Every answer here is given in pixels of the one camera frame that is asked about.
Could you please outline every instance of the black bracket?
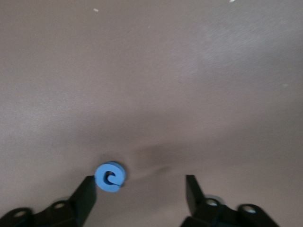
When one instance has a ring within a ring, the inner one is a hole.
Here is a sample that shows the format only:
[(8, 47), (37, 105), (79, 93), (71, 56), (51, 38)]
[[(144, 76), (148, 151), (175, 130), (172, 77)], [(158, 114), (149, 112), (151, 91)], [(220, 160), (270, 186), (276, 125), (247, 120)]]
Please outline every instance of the black bracket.
[(181, 227), (279, 227), (260, 207), (242, 204), (237, 211), (204, 196), (194, 175), (186, 176), (190, 217)]
[(33, 214), (30, 208), (11, 210), (0, 219), (0, 227), (82, 227), (96, 202), (94, 176), (87, 176), (73, 195)]

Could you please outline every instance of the blue toy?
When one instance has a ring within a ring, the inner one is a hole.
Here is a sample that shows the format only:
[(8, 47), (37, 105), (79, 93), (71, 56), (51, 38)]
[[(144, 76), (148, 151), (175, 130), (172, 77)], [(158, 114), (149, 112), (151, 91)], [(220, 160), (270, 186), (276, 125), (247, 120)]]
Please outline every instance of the blue toy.
[(106, 162), (95, 172), (95, 182), (106, 192), (117, 192), (125, 180), (124, 168), (116, 162)]

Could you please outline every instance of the gray surface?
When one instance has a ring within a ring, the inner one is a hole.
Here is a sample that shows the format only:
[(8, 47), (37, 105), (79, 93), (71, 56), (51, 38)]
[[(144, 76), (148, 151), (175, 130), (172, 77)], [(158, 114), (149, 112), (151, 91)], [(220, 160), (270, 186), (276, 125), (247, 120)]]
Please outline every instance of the gray surface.
[(179, 226), (185, 174), (302, 226), (302, 0), (1, 0), (0, 34), (0, 216), (117, 160), (88, 227)]

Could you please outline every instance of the blue round object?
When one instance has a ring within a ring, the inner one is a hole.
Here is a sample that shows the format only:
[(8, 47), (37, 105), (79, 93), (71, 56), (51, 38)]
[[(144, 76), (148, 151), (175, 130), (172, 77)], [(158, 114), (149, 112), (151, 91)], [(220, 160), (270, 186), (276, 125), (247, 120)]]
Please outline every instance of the blue round object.
[(125, 180), (124, 168), (116, 162), (106, 162), (95, 172), (95, 182), (106, 192), (117, 192)]

